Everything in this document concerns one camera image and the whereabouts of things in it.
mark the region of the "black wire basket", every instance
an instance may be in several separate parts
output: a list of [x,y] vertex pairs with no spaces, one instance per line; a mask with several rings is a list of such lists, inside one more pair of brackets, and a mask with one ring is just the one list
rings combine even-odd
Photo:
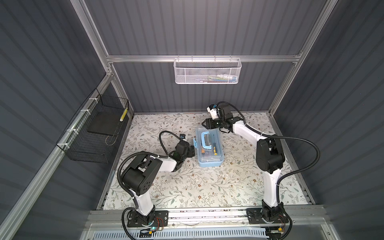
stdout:
[[[57,142],[65,154],[74,161],[109,163],[113,161],[122,141],[124,130],[128,124],[128,99],[99,94],[87,110],[79,110],[73,119],[81,114],[75,127],[70,131],[65,143]],[[109,132],[97,130],[108,127]]]

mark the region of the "white mesh basket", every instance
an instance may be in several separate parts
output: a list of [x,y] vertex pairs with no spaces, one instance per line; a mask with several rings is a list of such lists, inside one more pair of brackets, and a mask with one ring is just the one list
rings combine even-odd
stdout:
[[236,84],[241,61],[179,61],[175,58],[173,67],[177,84]]

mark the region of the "blue plastic toolbox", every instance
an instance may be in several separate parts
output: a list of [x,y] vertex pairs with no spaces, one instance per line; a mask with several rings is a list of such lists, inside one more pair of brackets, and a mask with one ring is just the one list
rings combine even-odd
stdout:
[[224,153],[220,143],[219,130],[207,130],[204,127],[196,128],[194,145],[197,150],[197,159],[201,167],[218,167],[224,161]]

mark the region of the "black mounting plate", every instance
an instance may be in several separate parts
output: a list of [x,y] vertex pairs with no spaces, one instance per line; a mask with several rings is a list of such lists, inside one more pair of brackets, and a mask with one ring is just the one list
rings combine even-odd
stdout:
[[[163,222],[160,221],[160,226],[161,227],[166,227],[168,225],[168,211],[155,211],[155,218],[154,221],[149,225],[148,227],[157,227],[157,220],[156,218],[160,218],[163,220]],[[147,226],[142,226],[139,223],[139,219],[137,217],[136,211],[130,211],[128,213],[128,223],[127,227],[147,227]]]
[[[252,208],[246,209],[249,224],[265,224],[265,223],[267,223],[263,220],[261,211],[262,211],[262,207],[252,207]],[[284,217],[284,219],[282,219],[281,221],[288,223],[289,222],[288,218],[285,215],[283,215],[283,217]],[[277,219],[272,223],[281,224],[281,221]]]

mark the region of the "transparent toolbox lid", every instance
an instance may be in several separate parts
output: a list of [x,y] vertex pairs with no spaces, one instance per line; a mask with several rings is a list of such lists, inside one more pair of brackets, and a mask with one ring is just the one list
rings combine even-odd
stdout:
[[197,157],[201,162],[218,162],[224,159],[224,153],[220,142],[218,129],[196,128],[194,145],[197,149]]

